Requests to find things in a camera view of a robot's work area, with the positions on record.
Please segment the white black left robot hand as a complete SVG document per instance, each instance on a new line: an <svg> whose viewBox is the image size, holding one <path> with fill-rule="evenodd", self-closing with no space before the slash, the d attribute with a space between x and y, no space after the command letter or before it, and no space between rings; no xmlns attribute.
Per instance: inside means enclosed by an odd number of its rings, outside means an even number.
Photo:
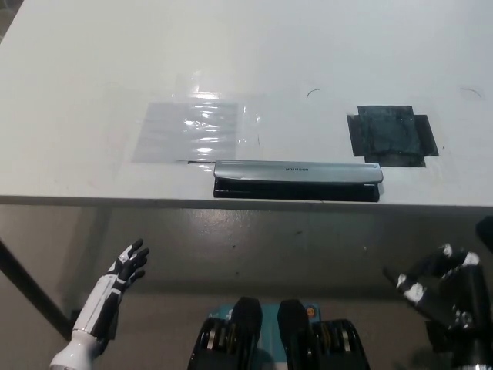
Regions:
<svg viewBox="0 0 493 370"><path fill-rule="evenodd" d="M126 290L145 274L149 248L143 247L143 239L130 244L96 282L80 314L73 331L85 332L97 340L109 336L113 322Z"/></svg>

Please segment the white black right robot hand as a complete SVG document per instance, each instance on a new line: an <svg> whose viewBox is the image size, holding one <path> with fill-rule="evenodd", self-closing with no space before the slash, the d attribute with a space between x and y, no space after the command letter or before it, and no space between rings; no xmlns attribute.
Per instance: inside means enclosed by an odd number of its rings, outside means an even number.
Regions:
<svg viewBox="0 0 493 370"><path fill-rule="evenodd" d="M491 299L475 252L444 244L404 271L382 272L411 307L446 332L491 333Z"/></svg>

